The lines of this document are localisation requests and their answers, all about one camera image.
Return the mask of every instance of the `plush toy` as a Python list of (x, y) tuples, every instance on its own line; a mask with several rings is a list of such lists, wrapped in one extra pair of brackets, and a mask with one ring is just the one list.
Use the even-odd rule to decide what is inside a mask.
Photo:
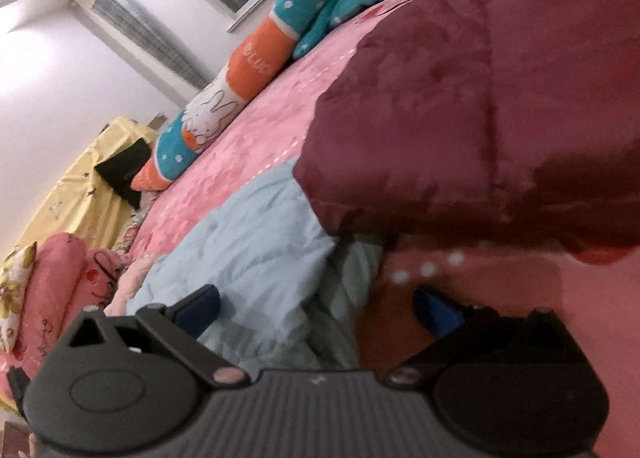
[(236, 48), (213, 82), (161, 135), (131, 187), (139, 191), (169, 187), (275, 78), (292, 54), (302, 57), (330, 28), (379, 1), (277, 0), (267, 19)]

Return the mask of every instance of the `white polka dot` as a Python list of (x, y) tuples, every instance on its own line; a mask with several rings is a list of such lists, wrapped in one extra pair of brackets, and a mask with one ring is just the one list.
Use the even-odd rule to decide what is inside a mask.
[(420, 267), (420, 275), (423, 277), (433, 277), (437, 271), (438, 267), (430, 261), (422, 263), (422, 266)]
[(465, 261), (465, 255), (462, 252), (460, 252), (459, 250), (454, 250), (453, 252), (451, 252), (451, 255), (449, 256), (449, 264), (458, 266), (462, 264), (463, 261)]
[(391, 282), (395, 284), (404, 284), (409, 281), (409, 272), (406, 270), (396, 270), (391, 274)]

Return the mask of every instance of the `floral pillow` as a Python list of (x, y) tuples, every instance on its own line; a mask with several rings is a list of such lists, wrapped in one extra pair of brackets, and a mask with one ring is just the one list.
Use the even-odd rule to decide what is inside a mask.
[(22, 317), (24, 293), (36, 259), (36, 243), (15, 250), (2, 263), (0, 273), (0, 352), (10, 353)]

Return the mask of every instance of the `cartoon rabbit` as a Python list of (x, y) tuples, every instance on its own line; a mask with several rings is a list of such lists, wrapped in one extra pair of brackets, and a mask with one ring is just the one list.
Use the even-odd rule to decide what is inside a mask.
[(187, 107), (182, 115), (182, 139), (197, 153), (203, 152), (236, 117), (238, 102), (225, 102), (220, 89), (213, 96), (193, 108)]

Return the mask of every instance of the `yellow fabric with stars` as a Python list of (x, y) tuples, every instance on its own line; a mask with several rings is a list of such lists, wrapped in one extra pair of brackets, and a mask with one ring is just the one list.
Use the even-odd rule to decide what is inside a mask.
[(133, 208), (113, 192), (94, 166), (140, 138), (151, 144), (158, 133), (127, 117), (111, 121), (51, 189), (17, 245), (41, 243), (56, 232), (69, 232), (82, 237), (88, 247), (111, 248)]

